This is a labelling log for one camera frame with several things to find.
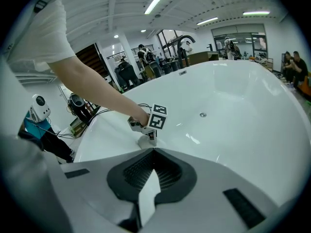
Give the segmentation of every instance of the ceiling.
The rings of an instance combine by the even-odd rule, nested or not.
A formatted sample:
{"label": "ceiling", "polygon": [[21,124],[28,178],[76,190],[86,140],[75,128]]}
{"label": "ceiling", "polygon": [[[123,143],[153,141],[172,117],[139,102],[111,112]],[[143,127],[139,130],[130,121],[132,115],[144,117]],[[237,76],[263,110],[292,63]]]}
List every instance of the ceiling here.
{"label": "ceiling", "polygon": [[146,35],[159,29],[194,32],[203,27],[198,26],[198,22],[213,17],[218,17],[211,22],[213,25],[231,19],[245,20],[244,11],[269,10],[265,19],[278,21],[286,15],[278,0],[161,0],[149,15],[145,15],[150,1],[63,0],[67,38],[72,48],[79,51],[99,39],[111,40],[120,31],[147,29]]}

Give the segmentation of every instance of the white sleeve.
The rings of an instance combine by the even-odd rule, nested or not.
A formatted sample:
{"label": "white sleeve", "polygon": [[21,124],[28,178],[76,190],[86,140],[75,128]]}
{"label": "white sleeve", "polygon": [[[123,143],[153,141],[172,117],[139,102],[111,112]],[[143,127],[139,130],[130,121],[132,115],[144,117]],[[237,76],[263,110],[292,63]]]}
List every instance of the white sleeve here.
{"label": "white sleeve", "polygon": [[8,63],[29,60],[34,60],[36,64],[53,63],[75,56],[66,38],[66,30],[62,0],[51,0],[34,17],[25,35],[12,50]]}

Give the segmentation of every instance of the faucet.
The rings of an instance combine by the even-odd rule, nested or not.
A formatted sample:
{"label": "faucet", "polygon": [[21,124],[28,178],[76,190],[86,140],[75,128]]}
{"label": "faucet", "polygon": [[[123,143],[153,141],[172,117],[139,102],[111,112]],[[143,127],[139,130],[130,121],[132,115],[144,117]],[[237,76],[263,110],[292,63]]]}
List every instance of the faucet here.
{"label": "faucet", "polygon": [[[177,51],[178,51],[178,62],[179,62],[180,68],[183,68],[183,59],[181,58],[180,43],[181,43],[181,40],[184,38],[188,38],[192,41],[192,43],[195,43],[195,40],[190,35],[183,35],[182,37],[179,38],[178,43],[177,43]],[[184,52],[184,55],[185,55],[186,66],[189,66],[186,52]]]}

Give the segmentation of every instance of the white bathtub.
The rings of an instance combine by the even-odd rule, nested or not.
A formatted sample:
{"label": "white bathtub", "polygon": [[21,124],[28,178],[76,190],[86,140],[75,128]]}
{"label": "white bathtub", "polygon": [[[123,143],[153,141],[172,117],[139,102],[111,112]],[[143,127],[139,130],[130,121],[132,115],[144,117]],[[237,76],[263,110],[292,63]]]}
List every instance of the white bathtub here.
{"label": "white bathtub", "polygon": [[[261,65],[214,61],[179,70],[125,93],[168,107],[158,147],[212,160],[258,186],[278,205],[309,175],[311,126],[295,97]],[[87,129],[76,162],[139,149],[127,116],[108,112]]]}

